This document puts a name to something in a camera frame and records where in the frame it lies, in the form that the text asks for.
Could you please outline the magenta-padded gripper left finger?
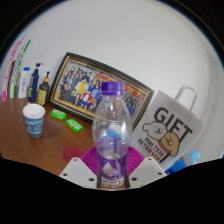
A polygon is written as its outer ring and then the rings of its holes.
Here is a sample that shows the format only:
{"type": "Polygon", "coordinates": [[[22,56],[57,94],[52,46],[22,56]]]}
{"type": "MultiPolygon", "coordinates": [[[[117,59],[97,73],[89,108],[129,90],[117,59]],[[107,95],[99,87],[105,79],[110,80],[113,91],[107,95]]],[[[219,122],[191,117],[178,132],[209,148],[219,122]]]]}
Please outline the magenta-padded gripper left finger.
{"type": "Polygon", "coordinates": [[[60,177],[84,188],[96,188],[98,176],[98,159],[96,148],[84,152],[78,147],[69,146],[63,151],[66,167],[60,177]]]}

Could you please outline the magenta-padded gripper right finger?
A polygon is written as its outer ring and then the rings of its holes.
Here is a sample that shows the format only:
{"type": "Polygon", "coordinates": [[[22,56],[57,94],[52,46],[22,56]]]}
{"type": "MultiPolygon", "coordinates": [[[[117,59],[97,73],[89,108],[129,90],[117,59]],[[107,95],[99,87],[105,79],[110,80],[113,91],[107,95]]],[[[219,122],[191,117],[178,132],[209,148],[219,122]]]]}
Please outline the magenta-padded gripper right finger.
{"type": "Polygon", "coordinates": [[[128,150],[126,161],[126,186],[140,188],[166,176],[153,157],[144,157],[134,148],[128,150]]]}

